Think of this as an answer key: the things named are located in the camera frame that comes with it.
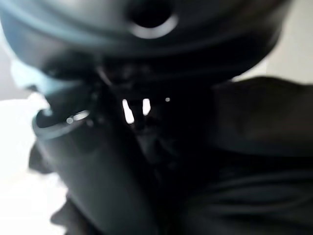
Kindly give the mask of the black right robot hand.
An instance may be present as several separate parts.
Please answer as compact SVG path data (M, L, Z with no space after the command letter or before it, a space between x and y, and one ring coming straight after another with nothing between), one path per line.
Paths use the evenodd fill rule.
M207 235L213 88L276 46L289 0L3 0L2 32L50 108L32 120L71 234Z

